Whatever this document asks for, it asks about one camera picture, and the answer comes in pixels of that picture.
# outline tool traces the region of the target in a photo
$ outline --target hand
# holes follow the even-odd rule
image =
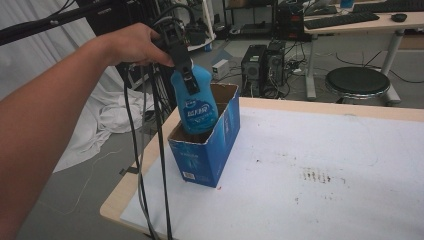
[[[106,57],[110,58],[109,65],[121,62],[130,62],[137,65],[148,65],[157,62],[172,67],[171,57],[157,48],[152,39],[159,39],[160,35],[142,23],[136,23],[126,28],[102,35],[93,41],[105,44]]]

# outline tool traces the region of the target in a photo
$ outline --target black stool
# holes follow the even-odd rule
[[[390,81],[381,72],[363,67],[342,67],[330,71],[325,86],[340,98],[337,103],[352,103],[353,99],[379,97],[390,88]]]

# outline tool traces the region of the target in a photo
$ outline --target black device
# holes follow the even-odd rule
[[[241,29],[241,34],[268,34],[272,31],[271,23],[245,24]]]
[[[391,19],[395,22],[405,22],[407,17],[405,13],[396,13],[392,15]]]
[[[260,97],[266,83],[267,45],[250,45],[242,61],[243,95]]]
[[[324,28],[324,27],[333,27],[340,26],[352,23],[359,22],[368,22],[375,21],[380,19],[379,16],[375,15],[372,12],[361,12],[361,13],[350,13],[346,15],[328,17],[328,18],[318,18],[309,21],[305,21],[305,27],[308,29]]]
[[[385,2],[355,4],[352,12],[422,12],[423,0],[387,0]]]
[[[284,83],[284,47],[286,42],[282,40],[272,40],[266,50],[267,59],[267,80],[272,84]]]
[[[303,26],[302,3],[281,2],[276,10],[274,24],[274,38],[278,40],[290,40],[310,42],[312,36],[305,33]]]

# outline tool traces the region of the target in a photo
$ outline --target white cloth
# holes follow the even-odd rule
[[[65,0],[0,2],[0,29],[45,18],[59,10]],[[0,99],[33,79],[75,51],[95,34],[85,19],[0,46]],[[129,91],[135,126],[141,126],[142,94]],[[147,106],[153,101],[149,96]],[[81,163],[100,151],[111,133],[129,131],[123,81],[116,68],[109,67],[88,99],[71,141],[55,171]]]

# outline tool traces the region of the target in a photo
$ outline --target blue cardboard box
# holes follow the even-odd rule
[[[181,176],[187,182],[216,187],[240,130],[238,86],[211,84],[220,117],[211,132],[187,134],[181,122],[168,137]]]

